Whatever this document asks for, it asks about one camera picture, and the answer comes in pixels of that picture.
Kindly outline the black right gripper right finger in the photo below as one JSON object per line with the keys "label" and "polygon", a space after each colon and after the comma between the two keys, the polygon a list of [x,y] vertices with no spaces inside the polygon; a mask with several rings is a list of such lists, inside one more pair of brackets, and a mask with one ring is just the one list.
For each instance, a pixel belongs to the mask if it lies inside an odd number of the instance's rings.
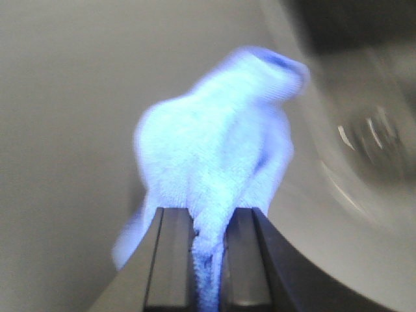
{"label": "black right gripper right finger", "polygon": [[299,252],[258,208],[227,227],[221,311],[387,311]]}

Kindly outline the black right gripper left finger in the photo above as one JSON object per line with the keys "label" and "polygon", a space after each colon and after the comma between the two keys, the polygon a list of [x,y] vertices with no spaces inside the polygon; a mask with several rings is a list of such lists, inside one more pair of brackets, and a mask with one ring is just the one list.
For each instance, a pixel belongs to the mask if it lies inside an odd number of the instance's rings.
{"label": "black right gripper left finger", "polygon": [[91,311],[194,311],[192,219],[187,209],[158,208],[128,263]]}

